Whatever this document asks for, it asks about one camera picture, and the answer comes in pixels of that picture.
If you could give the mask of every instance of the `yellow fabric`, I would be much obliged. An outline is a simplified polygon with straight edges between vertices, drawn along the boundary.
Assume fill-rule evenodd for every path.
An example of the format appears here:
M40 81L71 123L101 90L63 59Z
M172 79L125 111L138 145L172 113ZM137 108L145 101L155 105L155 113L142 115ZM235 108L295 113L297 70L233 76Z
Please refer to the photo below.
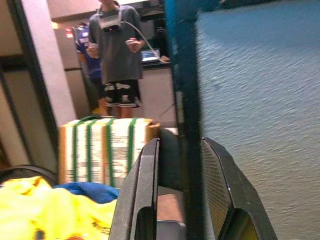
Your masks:
M116 200L98 204L63 188L52 189L42 177L12 179L0 188L0 239L107 240Z
M100 109L97 107L97 108L93 109L91 113L92 114L100 114Z

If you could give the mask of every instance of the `cable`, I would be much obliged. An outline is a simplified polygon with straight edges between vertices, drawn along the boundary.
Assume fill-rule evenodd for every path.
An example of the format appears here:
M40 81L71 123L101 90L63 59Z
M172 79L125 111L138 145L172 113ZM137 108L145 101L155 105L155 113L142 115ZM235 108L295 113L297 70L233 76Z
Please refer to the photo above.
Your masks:
M169 112L169 110L170 110L172 107L174 107L174 106L175 106L175 104L172 103L164 112L162 112L162 113L158 116L158 118L162 118L162 116L165 115L167 112Z
M120 21L121 24L128 24L130 25L131 27L133 27L139 34L140 36L143 38L143 40L145 41L146 45L150 48L150 50L154 53L154 55L156 56L156 58L163 64L169 64L170 61L163 61L158 53L156 52L156 50L151 46L151 44L149 43L149 41L146 39L146 37L142 34L142 32L135 26L133 25L132 23L130 22L127 22L127 21Z

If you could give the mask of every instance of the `sign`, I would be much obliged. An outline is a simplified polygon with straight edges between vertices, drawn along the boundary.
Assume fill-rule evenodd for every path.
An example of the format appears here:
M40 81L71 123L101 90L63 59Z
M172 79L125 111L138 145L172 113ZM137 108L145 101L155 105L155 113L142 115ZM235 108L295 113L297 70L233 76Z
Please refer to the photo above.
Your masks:
M65 29L65 35L67 39L73 39L74 38L74 34L72 33L72 28L71 27L67 27Z

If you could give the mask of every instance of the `black shorts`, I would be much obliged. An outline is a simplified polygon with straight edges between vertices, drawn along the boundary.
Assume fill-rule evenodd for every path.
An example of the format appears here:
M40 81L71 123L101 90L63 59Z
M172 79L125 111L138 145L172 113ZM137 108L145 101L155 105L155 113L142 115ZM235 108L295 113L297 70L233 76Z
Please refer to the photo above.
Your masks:
M99 99L105 98L106 97L105 87L102 84L101 78L90 78L90 80L98 92Z
M138 80L121 80L104 86L108 107L142 107Z

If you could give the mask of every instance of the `person in purple shirt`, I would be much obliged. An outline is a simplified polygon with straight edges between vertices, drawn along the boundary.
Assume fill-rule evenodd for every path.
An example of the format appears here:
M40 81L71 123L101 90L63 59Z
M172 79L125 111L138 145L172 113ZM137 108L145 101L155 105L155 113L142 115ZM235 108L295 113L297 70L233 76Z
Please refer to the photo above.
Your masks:
M78 59L87 66L88 77L98 91L100 114L106 116L108 115L108 107L105 88L101 80L100 58L91 58L86 51L89 46L89 27L86 24L81 23L75 28L75 35Z

